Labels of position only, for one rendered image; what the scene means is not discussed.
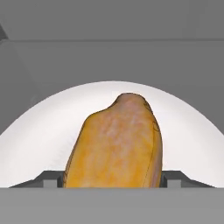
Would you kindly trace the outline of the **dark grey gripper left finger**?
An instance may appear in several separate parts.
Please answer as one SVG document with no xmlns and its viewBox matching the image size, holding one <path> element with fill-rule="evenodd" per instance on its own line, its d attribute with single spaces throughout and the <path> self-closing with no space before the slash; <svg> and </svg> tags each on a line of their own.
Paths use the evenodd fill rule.
<svg viewBox="0 0 224 224">
<path fill-rule="evenodd" d="M 61 188 L 63 186 L 63 171 L 43 171 L 35 179 L 13 185 L 12 188 Z"/>
</svg>

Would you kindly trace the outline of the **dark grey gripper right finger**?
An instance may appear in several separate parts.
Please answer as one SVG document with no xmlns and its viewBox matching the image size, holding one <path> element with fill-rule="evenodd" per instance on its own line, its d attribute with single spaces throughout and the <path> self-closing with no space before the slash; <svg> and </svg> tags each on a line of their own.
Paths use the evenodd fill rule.
<svg viewBox="0 0 224 224">
<path fill-rule="evenodd" d="M 182 171 L 162 171 L 160 186 L 163 188 L 209 187 L 197 180 L 188 178 Z"/>
</svg>

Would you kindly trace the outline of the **white round plate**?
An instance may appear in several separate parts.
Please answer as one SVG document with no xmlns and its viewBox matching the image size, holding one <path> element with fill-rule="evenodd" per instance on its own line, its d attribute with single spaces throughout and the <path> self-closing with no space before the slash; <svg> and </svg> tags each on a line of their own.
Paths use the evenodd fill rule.
<svg viewBox="0 0 224 224">
<path fill-rule="evenodd" d="M 24 112 L 0 135 L 0 187 L 34 179 L 45 170 L 64 170 L 86 117 L 130 92 L 142 95 L 157 119 L 163 169 L 224 187 L 224 134 L 174 95 L 125 81 L 71 87 Z"/>
</svg>

